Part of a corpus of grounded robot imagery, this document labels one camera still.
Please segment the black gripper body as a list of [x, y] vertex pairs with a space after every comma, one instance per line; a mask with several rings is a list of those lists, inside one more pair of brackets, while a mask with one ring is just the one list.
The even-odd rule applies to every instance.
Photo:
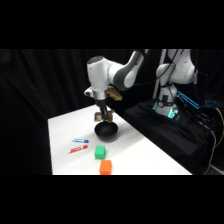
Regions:
[[97, 100], [96, 105], [100, 108], [100, 111], [104, 114], [107, 113], [107, 105], [106, 105], [106, 100]]

